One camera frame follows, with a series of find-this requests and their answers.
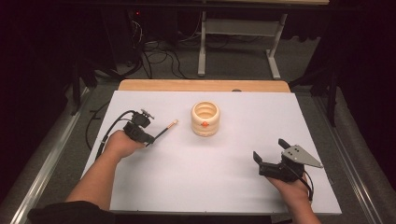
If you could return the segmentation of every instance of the white tabletop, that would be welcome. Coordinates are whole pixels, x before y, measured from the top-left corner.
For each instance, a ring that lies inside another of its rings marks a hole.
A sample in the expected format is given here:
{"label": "white tabletop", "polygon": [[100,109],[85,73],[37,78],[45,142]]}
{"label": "white tabletop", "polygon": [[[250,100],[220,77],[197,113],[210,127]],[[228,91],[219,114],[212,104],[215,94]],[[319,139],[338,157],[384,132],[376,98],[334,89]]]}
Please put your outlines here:
{"label": "white tabletop", "polygon": [[[212,101],[220,109],[219,131],[211,137],[191,130],[191,108],[200,101]],[[253,151],[266,162],[279,163],[283,149],[277,141],[283,138],[320,161],[293,93],[115,91],[85,171],[113,121],[127,110],[141,108],[155,117],[145,129],[153,136],[173,120],[179,123],[150,147],[120,162],[113,211],[284,214],[287,210],[277,190],[259,175]],[[113,131],[125,123],[119,122]],[[305,169],[315,184],[314,212],[341,214],[325,169]]]}

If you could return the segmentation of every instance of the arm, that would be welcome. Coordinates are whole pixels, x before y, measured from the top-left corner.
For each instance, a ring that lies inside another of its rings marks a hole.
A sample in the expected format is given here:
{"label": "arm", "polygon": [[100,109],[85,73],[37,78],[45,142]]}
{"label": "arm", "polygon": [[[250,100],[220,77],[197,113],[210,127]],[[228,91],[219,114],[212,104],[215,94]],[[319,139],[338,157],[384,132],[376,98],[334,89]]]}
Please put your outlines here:
{"label": "arm", "polygon": [[293,223],[320,223],[319,219],[312,211],[311,203],[308,201],[306,186],[300,180],[285,183],[281,180],[270,177],[267,177],[267,179],[279,190],[279,193],[293,218]]}
{"label": "arm", "polygon": [[108,210],[117,164],[122,158],[132,155],[136,149],[142,147],[142,143],[131,140],[123,131],[111,134],[103,154],[79,180],[66,201],[86,201]]}

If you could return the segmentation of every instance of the metal bar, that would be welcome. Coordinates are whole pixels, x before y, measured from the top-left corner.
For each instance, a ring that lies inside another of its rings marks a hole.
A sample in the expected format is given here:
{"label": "metal bar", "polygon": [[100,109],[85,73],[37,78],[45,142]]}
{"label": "metal bar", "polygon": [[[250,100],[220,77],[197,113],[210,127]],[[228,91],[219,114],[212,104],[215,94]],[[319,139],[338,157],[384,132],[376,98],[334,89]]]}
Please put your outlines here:
{"label": "metal bar", "polygon": [[[82,105],[85,105],[88,101],[89,96],[91,96],[92,92],[89,91],[88,88],[85,88],[82,93],[83,102]],[[53,146],[50,151],[48,157],[44,161],[43,166],[35,177],[35,181],[24,197],[20,207],[14,215],[14,218],[11,220],[11,224],[20,224],[25,223],[27,220],[27,213],[35,207],[38,200],[41,197],[44,189],[46,188],[48,182],[50,181],[50,177],[52,176],[53,171],[55,170],[56,164],[62,156],[64,151],[64,146],[66,145],[67,140],[71,132],[73,131],[74,126],[76,125],[78,118],[80,116],[81,110],[79,110],[75,116],[71,116],[67,127],[64,130],[60,140],[57,142],[55,146]]]}
{"label": "metal bar", "polygon": [[76,115],[81,106],[81,92],[79,86],[79,75],[78,75],[78,61],[75,61],[73,65],[73,73],[72,73],[72,87],[73,87],[73,111],[72,116]]}
{"label": "metal bar", "polygon": [[279,21],[207,19],[206,33],[217,35],[275,36],[278,25]]}
{"label": "metal bar", "polygon": [[270,50],[265,51],[267,56],[268,64],[270,65],[271,74],[274,80],[280,80],[279,70],[277,69],[276,61],[274,57],[270,57]]}
{"label": "metal bar", "polygon": [[337,130],[327,120],[326,108],[325,108],[324,103],[320,100],[319,97],[314,97],[313,99],[314,99],[315,105],[321,111],[320,114],[322,115],[323,119],[326,122],[326,125],[328,126],[328,128],[332,134],[332,139],[334,140],[334,143],[337,145],[338,155],[341,158],[341,162],[344,165],[346,175],[350,181],[350,184],[351,184],[353,190],[355,191],[356,197],[361,204],[361,209],[363,210],[364,215],[366,215],[369,223],[382,224],[383,223],[382,219],[379,216],[378,212],[376,211],[375,205],[372,202],[370,194],[369,194],[367,188],[365,187],[363,181],[361,180],[361,177],[360,177],[358,171],[356,170],[352,159],[349,157],[349,154],[347,153],[347,148],[344,146]]}
{"label": "metal bar", "polygon": [[277,44],[279,44],[280,36],[282,35],[283,28],[285,27],[285,22],[286,22],[287,17],[288,17],[288,14],[282,14],[282,16],[280,17],[279,24],[276,28],[274,43],[273,43],[273,46],[271,47],[269,55],[268,55],[270,58],[274,58]]}
{"label": "metal bar", "polygon": [[157,9],[187,9],[195,11],[273,11],[281,13],[291,12],[327,12],[346,13],[361,12],[361,7],[334,7],[289,4],[255,4],[255,3],[133,3],[133,2],[96,2],[96,1],[61,1],[59,6],[64,7],[139,7]]}
{"label": "metal bar", "polygon": [[201,47],[199,50],[199,58],[198,58],[198,77],[205,76],[206,70],[206,12],[202,12],[202,21],[201,21]]}

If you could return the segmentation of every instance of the table leg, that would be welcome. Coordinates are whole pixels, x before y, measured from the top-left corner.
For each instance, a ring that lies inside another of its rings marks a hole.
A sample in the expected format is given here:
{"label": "table leg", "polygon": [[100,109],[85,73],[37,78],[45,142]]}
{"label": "table leg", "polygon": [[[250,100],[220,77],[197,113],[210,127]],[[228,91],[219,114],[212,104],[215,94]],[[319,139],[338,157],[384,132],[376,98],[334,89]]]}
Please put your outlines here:
{"label": "table leg", "polygon": [[73,111],[71,115],[75,116],[81,105],[81,98],[80,98],[81,92],[79,90],[79,75],[78,75],[77,61],[73,64],[72,83],[73,83]]}
{"label": "table leg", "polygon": [[206,48],[205,48],[205,38],[206,38],[206,12],[202,12],[202,22],[201,22],[201,48],[199,51],[199,61],[198,61],[198,77],[205,76],[206,67]]}
{"label": "table leg", "polygon": [[282,32],[283,32],[283,27],[285,27],[285,22],[286,22],[287,17],[288,17],[288,14],[282,14],[280,21],[279,21],[279,25],[276,28],[273,46],[271,47],[271,49],[268,49],[266,51],[266,55],[267,55],[268,63],[270,64],[270,69],[271,69],[271,73],[273,75],[273,79],[280,79],[280,74],[279,74],[279,71],[277,70],[277,65],[276,65],[274,55],[275,55],[276,48],[277,48],[277,45],[280,40],[280,36],[282,35]]}

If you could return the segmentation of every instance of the gray floor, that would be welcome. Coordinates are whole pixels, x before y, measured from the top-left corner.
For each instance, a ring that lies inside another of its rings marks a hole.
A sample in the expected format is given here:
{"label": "gray floor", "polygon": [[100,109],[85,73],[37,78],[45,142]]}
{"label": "gray floor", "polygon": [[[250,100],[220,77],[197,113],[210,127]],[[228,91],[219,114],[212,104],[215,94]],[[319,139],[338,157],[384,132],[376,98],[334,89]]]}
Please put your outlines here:
{"label": "gray floor", "polygon": [[[253,37],[233,37],[228,45],[223,45],[223,39],[209,40],[210,48],[207,50],[206,79],[271,79],[267,61],[263,51],[269,47],[269,39],[255,41]],[[301,76],[312,56],[318,41],[300,43],[297,39],[282,40],[276,52],[276,62],[282,79],[294,80]],[[197,78],[198,46],[189,41],[179,44],[177,48],[156,45],[147,46],[151,61],[153,78],[177,78],[177,59],[171,51],[164,54],[164,49],[172,49],[177,53],[180,61],[180,70],[186,77]],[[125,67],[120,65],[120,72]],[[140,69],[130,78],[147,78],[144,69]],[[114,80],[99,78],[96,89],[90,90],[86,104],[81,108],[79,119],[71,132],[69,140],[64,147],[62,157],[51,174],[47,187],[41,197],[36,201],[36,206],[41,207],[49,203],[64,200],[68,192],[78,182],[90,151],[85,143],[85,130],[92,112],[110,99],[118,83]],[[306,123],[318,149],[319,156],[326,167],[332,188],[340,203],[343,214],[340,216],[320,217],[323,223],[396,223],[392,208],[396,207],[395,192],[390,187],[387,179],[380,171],[369,149],[361,138],[353,118],[347,110],[342,93],[338,92],[336,107],[336,128],[329,125],[324,117],[326,99],[310,96],[308,87],[299,87],[293,90],[298,98]],[[12,191],[0,208],[0,223],[9,223],[18,210],[23,198],[31,187],[42,164],[59,142],[60,135],[70,122],[69,105],[60,116],[35,155],[26,165],[24,172],[15,184]],[[103,117],[106,110],[102,110],[98,117]],[[88,139],[92,144],[100,128],[101,120],[96,119],[91,123]],[[274,221],[287,217],[273,217]]]}

